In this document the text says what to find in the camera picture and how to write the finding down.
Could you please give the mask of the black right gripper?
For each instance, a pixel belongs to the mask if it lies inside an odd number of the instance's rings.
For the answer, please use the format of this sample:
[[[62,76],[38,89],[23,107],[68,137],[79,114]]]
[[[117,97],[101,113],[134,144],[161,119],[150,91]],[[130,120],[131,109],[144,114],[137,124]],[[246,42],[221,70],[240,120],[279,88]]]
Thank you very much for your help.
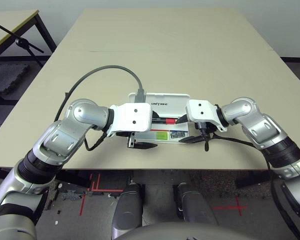
[[[181,116],[176,120],[175,124],[182,124],[187,122],[188,122],[188,116],[187,114],[184,114],[183,116]],[[180,143],[194,144],[194,143],[204,142],[205,138],[203,136],[210,136],[210,134],[217,131],[217,127],[210,122],[195,122],[194,126],[197,130],[201,132],[201,135],[184,137],[179,140]]]

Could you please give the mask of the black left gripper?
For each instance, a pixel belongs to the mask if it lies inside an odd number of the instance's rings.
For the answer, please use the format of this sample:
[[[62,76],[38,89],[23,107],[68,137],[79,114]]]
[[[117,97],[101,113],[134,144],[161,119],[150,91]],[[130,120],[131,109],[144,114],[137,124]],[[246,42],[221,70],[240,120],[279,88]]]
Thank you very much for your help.
[[[153,111],[152,118],[160,118],[160,116],[155,111]],[[158,146],[157,144],[151,143],[151,142],[135,142],[135,132],[131,132],[131,131],[117,132],[116,136],[127,138],[127,147],[128,148],[146,150],[146,149],[151,149],[151,148],[155,148]]]

